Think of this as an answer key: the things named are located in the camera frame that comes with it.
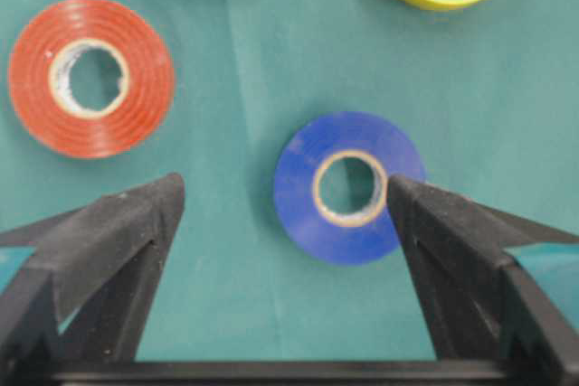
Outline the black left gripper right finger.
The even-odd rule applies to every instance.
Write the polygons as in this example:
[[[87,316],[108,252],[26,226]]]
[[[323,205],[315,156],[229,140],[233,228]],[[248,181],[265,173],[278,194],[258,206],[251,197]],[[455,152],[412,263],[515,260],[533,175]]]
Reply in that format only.
[[[575,235],[394,175],[387,205],[434,346],[396,381],[576,381],[578,332],[525,259]]]

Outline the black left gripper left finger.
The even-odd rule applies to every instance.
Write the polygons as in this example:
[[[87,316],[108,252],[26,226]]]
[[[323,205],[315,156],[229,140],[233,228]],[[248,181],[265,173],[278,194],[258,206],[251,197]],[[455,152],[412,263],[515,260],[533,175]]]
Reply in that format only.
[[[172,173],[1,234],[24,262],[1,291],[1,374],[27,363],[132,362],[179,222]]]

